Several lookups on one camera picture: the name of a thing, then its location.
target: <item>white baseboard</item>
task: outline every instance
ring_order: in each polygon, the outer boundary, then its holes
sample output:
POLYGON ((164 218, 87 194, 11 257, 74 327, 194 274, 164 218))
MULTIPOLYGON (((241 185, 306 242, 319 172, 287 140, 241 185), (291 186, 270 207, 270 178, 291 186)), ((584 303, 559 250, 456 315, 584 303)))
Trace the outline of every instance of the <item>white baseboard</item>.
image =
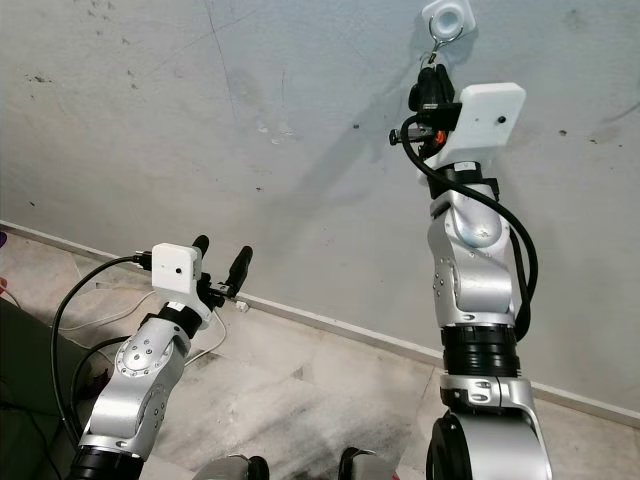
MULTIPOLYGON (((41 243, 51 245, 53 247, 67 250, 80 255, 85 255, 98 260, 111 260, 116 258, 107 252, 102 252, 94 248, 90 248, 84 245, 80 245, 74 242, 70 242, 63 238, 48 235, 37 230, 22 227, 14 223, 5 222, 0 220, 0 225, 3 230, 15 233, 32 240, 37 240, 41 243)), ((358 327, 340 320, 318 315, 312 312, 307 312, 299 308, 290 307, 263 298, 254 297, 244 292, 240 292, 237 295, 238 300, 247 302, 252 308, 261 310, 279 317, 283 317, 294 322, 299 322, 310 327, 324 330, 327 332, 341 335, 343 337, 350 338, 367 345, 381 348, 398 355, 411 358, 419 362, 428 363, 442 368, 442 353, 438 350, 423 347, 415 343, 407 342, 399 338, 390 337, 381 333, 369 330, 366 328, 358 327)), ((612 420, 614 422, 622 423, 634 428, 640 428, 640 412, 628 410, 625 408, 617 407, 608 403, 586 398, 580 395, 576 395, 566 390, 550 387, 540 383, 532 382, 534 393, 536 398, 546 400, 558 405, 562 405, 574 410, 595 415, 597 417, 612 420)))

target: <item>gray wall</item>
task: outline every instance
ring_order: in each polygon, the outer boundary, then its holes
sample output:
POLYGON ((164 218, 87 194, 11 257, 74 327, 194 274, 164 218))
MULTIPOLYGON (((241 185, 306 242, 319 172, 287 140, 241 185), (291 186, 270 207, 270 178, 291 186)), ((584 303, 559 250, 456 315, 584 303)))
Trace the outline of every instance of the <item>gray wall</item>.
MULTIPOLYGON (((219 274, 248 243, 247 292, 439 348, 428 194, 386 141, 425 4, 4 2, 2 219, 118 254, 206 233, 219 274)), ((524 373, 640 410, 640 4, 473 8, 457 88, 528 92, 494 168, 541 259, 524 373)))

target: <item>tile floor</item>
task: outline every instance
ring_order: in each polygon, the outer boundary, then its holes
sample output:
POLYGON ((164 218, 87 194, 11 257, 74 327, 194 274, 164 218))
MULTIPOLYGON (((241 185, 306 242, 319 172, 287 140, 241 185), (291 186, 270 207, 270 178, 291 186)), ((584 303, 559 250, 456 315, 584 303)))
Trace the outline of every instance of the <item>tile floor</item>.
MULTIPOLYGON (((45 323, 98 263, 13 234, 0 249, 0 276, 45 323)), ((64 327, 126 310, 150 290, 146 275, 114 268, 79 292, 64 327)), ((125 319, 64 334, 90 345, 132 333, 158 306, 152 295, 125 319)), ((445 410, 440 370, 257 310, 243 314, 227 304, 220 316, 227 339, 187 367, 142 478, 187 480, 208 460, 242 452, 267 458, 272 478, 334 479, 342 449, 352 444, 398 464, 403 480, 424 478, 431 426, 445 410)), ((193 352, 221 334, 212 324, 193 352)), ((543 401, 537 407, 555 478, 638 478, 640 432, 543 401)), ((43 471, 41 478, 53 477, 43 471)))

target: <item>cable connector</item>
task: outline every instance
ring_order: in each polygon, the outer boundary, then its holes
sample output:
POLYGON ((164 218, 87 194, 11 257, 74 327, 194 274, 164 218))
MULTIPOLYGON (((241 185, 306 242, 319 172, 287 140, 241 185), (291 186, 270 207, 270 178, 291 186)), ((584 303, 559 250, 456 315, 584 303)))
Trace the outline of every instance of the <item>cable connector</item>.
POLYGON ((148 272, 151 271, 151 252, 145 250, 144 252, 136 252, 133 256, 133 262, 148 272))

